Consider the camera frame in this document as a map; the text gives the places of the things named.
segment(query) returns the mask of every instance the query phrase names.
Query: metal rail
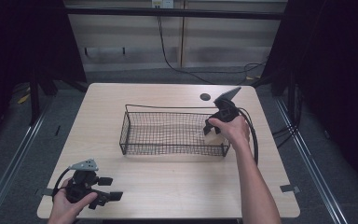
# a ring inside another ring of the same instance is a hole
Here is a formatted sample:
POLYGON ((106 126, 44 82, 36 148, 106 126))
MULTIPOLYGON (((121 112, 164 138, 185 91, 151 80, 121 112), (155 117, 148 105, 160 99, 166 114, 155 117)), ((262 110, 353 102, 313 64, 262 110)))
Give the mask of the metal rail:
POLYGON ((24 7, 25 11, 37 13, 63 13, 77 15, 121 15, 121 16, 161 16, 161 17, 194 17, 225 18, 248 20, 280 21, 285 17, 303 17, 304 15, 286 15, 283 12, 250 12, 226 10, 200 10, 178 8, 147 7, 24 7))
POLYGON ((284 119, 284 122, 289 128, 290 133, 293 135, 293 140, 296 143, 298 152, 300 153, 302 159, 304 160, 308 168, 308 171, 310 172, 310 176, 312 177, 313 183, 316 185, 316 188, 321 194, 324 204, 328 212, 330 213, 331 218, 333 219, 334 223, 347 224, 348 221, 345 218, 339 206, 339 203, 337 202, 336 197, 334 196, 333 192, 325 182, 324 177, 321 171, 319 170, 319 167, 316 164, 315 160, 313 159, 312 154, 310 153, 310 150, 305 144, 305 141, 302 138, 300 132, 295 132, 293 128, 290 128, 293 126, 289 116, 287 115, 287 108, 283 102, 283 99, 277 98, 276 102, 284 119))
POLYGON ((20 170, 22 162, 24 161, 25 156, 27 155, 29 148, 31 147, 31 144, 34 141, 34 138, 39 132, 40 126, 43 123, 46 112, 48 111, 52 101, 53 97, 49 97, 41 115, 36 120, 34 125, 28 128, 28 131, 22 139, 16 151, 16 154, 13 156, 13 159, 10 162, 10 165, 7 167, 5 173, 0 179, 0 206, 5 197, 7 196, 7 193, 10 189, 11 184, 14 181, 14 178, 16 177, 17 172, 20 170))

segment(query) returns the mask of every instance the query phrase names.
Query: wire basket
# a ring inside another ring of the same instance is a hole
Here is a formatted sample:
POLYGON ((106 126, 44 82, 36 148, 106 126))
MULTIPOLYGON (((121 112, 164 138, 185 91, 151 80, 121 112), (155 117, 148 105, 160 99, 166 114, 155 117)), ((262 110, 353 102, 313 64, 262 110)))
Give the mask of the wire basket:
POLYGON ((203 134, 205 120, 211 114, 160 112, 160 109, 196 107, 155 107, 126 105, 120 147, 123 155, 199 154, 226 156, 229 143, 207 145, 203 134), (148 108, 151 112, 130 112, 129 107, 148 108))

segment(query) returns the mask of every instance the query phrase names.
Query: black cable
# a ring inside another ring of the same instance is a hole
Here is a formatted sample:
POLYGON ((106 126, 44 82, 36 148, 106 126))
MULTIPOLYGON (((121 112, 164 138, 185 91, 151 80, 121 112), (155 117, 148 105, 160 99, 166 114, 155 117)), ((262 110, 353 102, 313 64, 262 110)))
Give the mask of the black cable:
POLYGON ((68 173, 68 171, 69 171, 69 169, 66 168, 66 170, 62 172, 62 174, 60 175, 60 177, 58 177, 58 180, 57 180, 57 182, 56 182, 56 185, 54 186, 54 189, 53 189, 53 194, 51 195, 51 198, 52 198, 53 202, 54 202, 54 196, 55 196, 55 195, 57 194, 57 192, 60 190, 60 189, 58 188, 58 185, 60 184, 60 182, 61 182, 63 176, 66 175, 66 173, 68 173))
POLYGON ((252 120, 249 116, 249 113, 243 109, 243 108, 239 108, 239 112, 240 114, 245 118, 246 122, 248 122, 248 125, 249 125, 249 129, 251 130, 251 134, 252 134, 252 139, 253 139, 253 142, 254 142, 254 158, 255 158, 255 164, 257 165, 258 164, 258 142, 257 142, 257 136, 255 135, 255 128, 254 128, 254 125, 252 123, 252 120))
POLYGON ((210 81, 208 81, 208 80, 205 80, 205 79, 203 79, 203 78, 201 78, 201 77, 198 77, 198 76, 196 76, 196 75, 194 75, 194 74, 192 74, 192 73, 190 73, 190 72, 178 70, 178 69, 176 69, 176 68, 173 68, 173 67, 170 65, 170 63, 169 63, 168 60, 167 60, 167 56, 166 56, 166 54, 165 54, 164 38, 162 37, 161 17, 158 16, 157 19, 158 19, 159 38, 160 38, 160 40, 161 40, 162 54, 164 55, 165 63, 166 63, 173 71, 175 71, 175 72, 188 74, 188 75, 191 75, 192 77, 196 77, 197 79, 199 79, 199 80, 201 80, 201 81, 203 81, 203 82, 206 82, 206 83, 208 83, 208 84, 216 85, 216 84, 214 84, 214 83, 212 83, 212 82, 210 82, 210 81))
POLYGON ((279 145, 277 145, 277 148, 283 146, 283 144, 285 144, 290 137, 293 137, 293 135, 295 135, 298 132, 298 127, 300 125, 300 121, 301 121, 301 116, 302 116, 302 104, 304 101, 303 95, 301 94, 299 88, 297 88, 297 111, 296 111, 296 117, 295 117, 295 122, 292 123, 291 125, 287 126, 284 129, 281 129, 280 131, 277 131, 274 133, 274 135, 276 135, 277 133, 282 133, 284 132, 284 134, 280 135, 280 136, 275 136, 274 138, 280 138, 282 136, 286 135, 286 132, 290 132, 290 135, 285 138, 279 145))
POLYGON ((30 88, 29 85, 26 85, 26 84, 24 84, 24 83, 21 83, 20 85, 18 85, 18 86, 16 86, 16 87, 14 88, 14 90, 13 90, 13 92, 12 92, 11 94, 16 94, 16 93, 19 92, 19 91, 25 91, 25 90, 27 90, 28 88, 30 88))
POLYGON ((246 77, 247 77, 247 72, 249 71, 252 71, 254 69, 256 69, 258 66, 261 66, 261 65, 265 65, 265 62, 262 62, 262 63, 247 63, 244 67, 243 67, 243 71, 238 71, 238 72, 211 72, 211 71, 199 71, 199 72, 187 72, 187 71, 184 71, 184 70, 179 70, 179 69, 176 69, 176 68, 173 68, 170 63, 168 62, 167 60, 167 56, 166 56, 166 53, 165 53, 165 46, 164 46, 164 38, 163 38, 163 35, 162 35, 162 23, 161 23, 161 17, 158 16, 158 30, 159 30, 159 38, 160 38, 160 41, 161 41, 161 47, 162 47, 162 54, 164 56, 164 60, 165 60, 165 63, 175 72, 179 72, 179 73, 184 73, 184 74, 188 74, 188 75, 191 75, 192 77, 195 77, 203 82, 206 82, 208 84, 211 84, 211 85, 216 85, 215 83, 212 83, 211 81, 208 81, 206 79, 203 79, 199 76, 197 76, 196 74, 206 74, 206 73, 215 73, 215 74, 239 74, 239 73, 245 73, 245 78, 239 82, 238 84, 235 84, 236 86, 240 85, 242 82, 246 81, 246 77), (249 70, 246 70, 246 67, 247 66, 250 66, 250 65, 255 65, 254 67, 250 68, 249 70))
POLYGON ((281 62, 278 64, 278 66, 276 66, 277 69, 274 69, 273 71, 271 71, 268 76, 265 76, 263 73, 263 76, 260 79, 258 79, 256 82, 252 83, 250 86, 252 86, 253 88, 256 89, 259 86, 271 83, 272 81, 275 80, 275 78, 280 78, 281 72, 284 71, 284 69, 286 68, 286 66, 284 64, 286 63, 288 58, 289 58, 289 55, 286 54, 282 58, 281 62))

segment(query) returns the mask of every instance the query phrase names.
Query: cable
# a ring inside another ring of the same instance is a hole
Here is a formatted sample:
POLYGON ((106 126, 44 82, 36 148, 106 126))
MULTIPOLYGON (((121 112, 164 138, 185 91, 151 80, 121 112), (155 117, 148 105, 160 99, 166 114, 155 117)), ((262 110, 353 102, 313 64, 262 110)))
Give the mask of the cable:
POLYGON ((208 84, 211 84, 211 85, 216 85, 208 80, 205 80, 201 77, 198 77, 190 72, 187 72, 187 71, 182 71, 182 70, 178 70, 178 69, 175 69, 173 68, 170 63, 168 62, 167 60, 167 56, 165 54, 165 47, 164 47, 164 38, 162 37, 162 25, 161 25, 161 17, 160 16, 157 16, 157 19, 158 19, 158 29, 159 29, 159 38, 161 40, 161 47, 162 47, 162 54, 164 55, 164 60, 165 60, 165 63, 173 70, 173 71, 176 71, 176 72, 179 72, 179 73, 184 73, 184 74, 188 74, 188 75, 191 75, 192 77, 196 77, 197 79, 203 81, 203 82, 206 82, 208 84))
POLYGON ((287 126, 285 128, 280 129, 279 131, 273 133, 273 135, 276 135, 278 133, 283 133, 280 136, 275 136, 274 138, 280 138, 286 135, 287 132, 290 132, 290 135, 288 137, 286 137, 279 145, 277 145, 277 148, 283 146, 283 144, 285 144, 290 137, 292 137, 294 134, 296 134, 298 132, 298 127, 300 125, 300 121, 301 121, 301 115, 302 115, 302 104, 304 101, 304 97, 301 94, 299 88, 296 89, 297 93, 296 93, 296 105, 297 105, 297 111, 296 111, 296 116, 295 116, 295 122, 292 123, 290 126, 287 126))
POLYGON ((21 83, 14 87, 14 90, 11 94, 16 94, 19 91, 25 91, 29 88, 29 84, 21 83))
POLYGON ((259 80, 252 83, 250 86, 252 86, 253 88, 256 89, 259 86, 271 83, 272 81, 274 81, 275 78, 279 78, 280 73, 282 71, 284 71, 284 69, 285 69, 284 64, 286 63, 288 58, 289 58, 288 54, 284 55, 281 62, 278 64, 278 66, 276 66, 277 69, 274 69, 273 71, 271 71, 268 76, 262 76, 259 80))
POLYGON ((243 109, 243 108, 239 108, 240 114, 245 118, 246 122, 248 122, 249 125, 249 129, 251 130, 251 134, 252 134, 252 139, 254 142, 254 158, 255 158, 255 164, 258 164, 258 142, 257 142, 257 136, 255 135, 255 128, 254 125, 252 123, 252 119, 249 116, 249 113, 243 109))
POLYGON ((60 182, 61 182, 63 176, 66 175, 66 173, 68 173, 68 171, 69 171, 69 169, 66 168, 66 170, 62 172, 62 174, 60 175, 60 177, 58 178, 58 180, 57 180, 57 182, 56 182, 56 185, 54 186, 53 193, 52 193, 52 195, 51 195, 51 198, 52 198, 53 202, 54 202, 54 196, 55 196, 55 195, 57 194, 57 192, 60 190, 60 189, 58 188, 58 185, 60 184, 60 182))
POLYGON ((258 66, 261 66, 261 65, 266 65, 267 61, 265 62, 262 62, 262 63, 247 63, 244 67, 243 67, 243 71, 238 71, 238 72, 216 72, 216 71, 202 71, 202 72, 187 72, 187 71, 184 71, 184 70, 179 70, 179 69, 176 69, 176 68, 173 68, 170 63, 168 62, 167 60, 167 56, 166 56, 166 53, 165 53, 165 46, 164 46, 164 38, 163 38, 163 35, 162 35, 162 23, 161 23, 161 17, 158 16, 158 30, 159 30, 159 37, 160 37, 160 41, 161 41, 161 47, 162 47, 162 54, 164 55, 164 60, 165 60, 165 63, 175 72, 179 72, 179 73, 184 73, 184 74, 188 74, 188 75, 191 75, 192 77, 195 77, 203 82, 206 82, 208 84, 211 84, 211 85, 216 85, 215 83, 212 83, 211 81, 208 81, 204 78, 201 78, 199 76, 197 76, 196 74, 206 74, 206 73, 215 73, 215 74, 239 74, 239 73, 245 73, 245 78, 243 80, 241 80, 239 83, 235 84, 236 86, 240 85, 242 82, 246 81, 246 77, 247 77, 247 72, 249 71, 252 71, 254 69, 256 69, 258 66), (246 70, 246 67, 247 66, 250 66, 250 65, 255 65, 254 67, 246 70))

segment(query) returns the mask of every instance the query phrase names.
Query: wooden surface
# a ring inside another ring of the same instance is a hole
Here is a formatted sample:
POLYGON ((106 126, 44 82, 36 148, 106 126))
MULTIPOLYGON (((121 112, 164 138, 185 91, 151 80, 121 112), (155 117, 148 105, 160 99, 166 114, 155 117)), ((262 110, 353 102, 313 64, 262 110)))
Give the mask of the wooden surface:
MULTIPOLYGON (((92 84, 68 136, 54 173, 59 175, 73 163, 94 158, 98 176, 113 177, 102 191, 124 191, 120 202, 95 210, 83 209, 89 218, 236 218, 241 217, 240 183, 235 152, 225 158, 197 155, 123 156, 119 138, 126 104, 155 106, 214 106, 213 100, 232 86, 92 84), (202 101, 208 93, 212 100, 202 101)), ((251 87, 242 87, 233 98, 250 113, 259 145, 259 169, 278 205, 281 217, 297 217, 299 208, 288 185, 281 158, 273 141, 261 104, 251 87)), ((52 202, 44 197, 39 217, 48 218, 52 202)))

